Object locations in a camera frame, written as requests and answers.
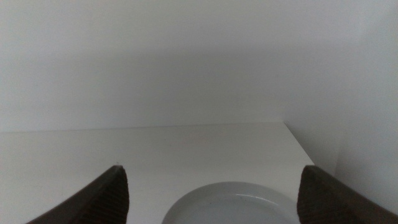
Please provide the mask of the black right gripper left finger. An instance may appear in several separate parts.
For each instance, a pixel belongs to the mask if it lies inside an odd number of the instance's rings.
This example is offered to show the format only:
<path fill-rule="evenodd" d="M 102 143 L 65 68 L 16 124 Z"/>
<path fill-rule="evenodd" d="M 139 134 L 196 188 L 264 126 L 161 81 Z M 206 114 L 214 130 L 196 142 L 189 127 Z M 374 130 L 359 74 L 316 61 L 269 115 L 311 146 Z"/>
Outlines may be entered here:
<path fill-rule="evenodd" d="M 127 222 L 129 190 L 123 166 L 112 166 L 86 187 L 30 224 Z"/>

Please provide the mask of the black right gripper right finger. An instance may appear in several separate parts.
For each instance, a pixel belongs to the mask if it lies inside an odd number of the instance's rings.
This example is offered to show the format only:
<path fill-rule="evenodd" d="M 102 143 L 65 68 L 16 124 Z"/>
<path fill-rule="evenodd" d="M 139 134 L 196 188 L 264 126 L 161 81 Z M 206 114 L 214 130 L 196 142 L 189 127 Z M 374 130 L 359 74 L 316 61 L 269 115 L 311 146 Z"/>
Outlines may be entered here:
<path fill-rule="evenodd" d="M 397 215 L 317 166 L 305 166 L 297 200 L 300 223 L 397 224 Z"/>

